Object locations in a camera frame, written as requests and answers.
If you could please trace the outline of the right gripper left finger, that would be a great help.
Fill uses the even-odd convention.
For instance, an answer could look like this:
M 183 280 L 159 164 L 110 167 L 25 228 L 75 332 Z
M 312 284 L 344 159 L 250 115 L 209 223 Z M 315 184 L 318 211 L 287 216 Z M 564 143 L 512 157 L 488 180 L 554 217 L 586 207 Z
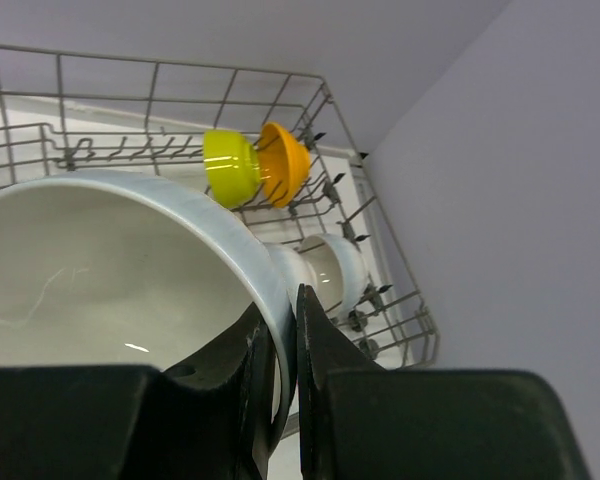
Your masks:
M 0 368 L 0 479 L 263 479 L 273 380 L 255 306 L 165 371 Z

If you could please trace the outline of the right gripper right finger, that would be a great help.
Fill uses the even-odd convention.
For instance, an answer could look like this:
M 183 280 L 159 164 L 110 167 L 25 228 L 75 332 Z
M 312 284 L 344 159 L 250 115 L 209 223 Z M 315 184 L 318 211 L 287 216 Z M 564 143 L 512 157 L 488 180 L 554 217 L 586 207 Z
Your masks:
M 307 479 L 587 479 L 563 404 L 521 370 L 388 370 L 297 296 L 301 472 Z

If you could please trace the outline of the white round bowl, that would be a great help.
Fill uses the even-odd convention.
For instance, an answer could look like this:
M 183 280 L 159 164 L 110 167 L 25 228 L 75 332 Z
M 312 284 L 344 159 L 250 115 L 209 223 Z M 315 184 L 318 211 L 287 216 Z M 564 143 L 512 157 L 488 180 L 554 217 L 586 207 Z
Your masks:
M 367 263 L 349 240 L 331 233 L 306 237 L 301 257 L 316 276 L 314 290 L 329 317 L 354 310 L 369 283 Z
M 283 276 L 290 303 L 296 308 L 300 285 L 317 287 L 315 271 L 293 248 L 277 243 L 265 243 L 264 246 Z

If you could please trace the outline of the green round bowl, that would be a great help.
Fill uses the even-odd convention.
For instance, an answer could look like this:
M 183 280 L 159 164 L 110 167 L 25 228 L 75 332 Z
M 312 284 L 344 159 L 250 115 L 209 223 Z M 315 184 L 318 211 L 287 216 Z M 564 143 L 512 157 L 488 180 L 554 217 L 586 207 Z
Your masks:
M 213 197 L 225 208 L 236 208 L 248 202 L 260 186 L 257 152 L 240 132 L 206 131 L 203 163 Z

